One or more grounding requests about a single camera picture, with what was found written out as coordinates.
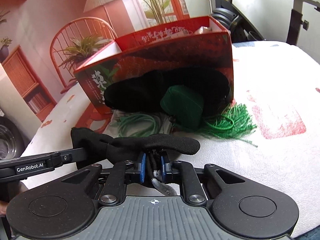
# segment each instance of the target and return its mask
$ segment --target blue fabric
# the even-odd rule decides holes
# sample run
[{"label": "blue fabric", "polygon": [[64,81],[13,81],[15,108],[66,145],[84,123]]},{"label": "blue fabric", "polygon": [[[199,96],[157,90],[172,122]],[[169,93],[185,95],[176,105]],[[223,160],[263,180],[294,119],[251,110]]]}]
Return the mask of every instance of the blue fabric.
[{"label": "blue fabric", "polygon": [[320,239],[320,226],[312,229],[309,232],[304,233],[301,236],[295,238],[295,240],[319,240]]}]

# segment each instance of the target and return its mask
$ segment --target coiled green cord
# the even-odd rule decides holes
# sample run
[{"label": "coiled green cord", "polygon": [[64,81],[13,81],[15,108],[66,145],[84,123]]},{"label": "coiled green cord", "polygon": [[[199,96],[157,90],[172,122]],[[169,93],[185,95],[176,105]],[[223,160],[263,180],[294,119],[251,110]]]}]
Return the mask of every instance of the coiled green cord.
[{"label": "coiled green cord", "polygon": [[[134,132],[132,134],[127,134],[128,130],[132,126],[135,126],[138,122],[150,122],[150,125],[143,130]],[[119,137],[146,137],[152,134],[159,133],[161,128],[160,119],[156,120],[151,115],[140,113],[120,117],[116,125],[118,125]]]}]

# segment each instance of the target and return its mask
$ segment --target open cardboard box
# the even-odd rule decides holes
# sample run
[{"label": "open cardboard box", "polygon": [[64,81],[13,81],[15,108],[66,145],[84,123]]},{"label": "open cardboard box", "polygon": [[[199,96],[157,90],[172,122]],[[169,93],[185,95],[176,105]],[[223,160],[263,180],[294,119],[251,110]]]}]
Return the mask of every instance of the open cardboard box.
[{"label": "open cardboard box", "polygon": [[[201,26],[211,27],[212,32],[154,42],[181,30],[194,33]],[[233,99],[230,33],[211,16],[162,24],[117,38],[86,60],[74,75],[95,108],[104,114],[109,108],[104,105],[103,94],[112,83],[155,69],[188,66],[212,67],[223,73]]]}]

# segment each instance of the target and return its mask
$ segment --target black fabric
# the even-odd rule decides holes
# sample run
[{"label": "black fabric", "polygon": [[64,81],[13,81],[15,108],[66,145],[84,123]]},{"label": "black fabric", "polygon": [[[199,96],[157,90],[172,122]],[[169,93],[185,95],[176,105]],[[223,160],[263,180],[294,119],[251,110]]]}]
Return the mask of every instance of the black fabric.
[{"label": "black fabric", "polygon": [[77,163],[77,168],[108,159],[112,164],[119,161],[138,158],[140,152],[149,150],[171,149],[182,154],[193,155],[200,149],[200,143],[188,137],[175,137],[167,134],[154,134],[148,137],[112,138],[98,134],[88,128],[72,128],[73,148],[83,147],[88,159]]},{"label": "black fabric", "polygon": [[203,116],[217,114],[229,103],[230,87],[225,75],[209,67],[186,67],[153,70],[141,77],[116,82],[105,90],[105,104],[129,113],[163,113],[160,100],[174,85],[184,85],[202,95]]}]

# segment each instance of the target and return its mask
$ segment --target green fabric sachet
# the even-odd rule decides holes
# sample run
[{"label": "green fabric sachet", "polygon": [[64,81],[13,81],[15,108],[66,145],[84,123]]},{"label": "green fabric sachet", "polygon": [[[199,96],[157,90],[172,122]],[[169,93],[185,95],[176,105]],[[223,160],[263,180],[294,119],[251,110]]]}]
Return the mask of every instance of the green fabric sachet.
[{"label": "green fabric sachet", "polygon": [[184,85],[169,87],[160,101],[160,106],[168,115],[175,117],[178,125],[192,130],[199,128],[204,99],[192,89]]}]

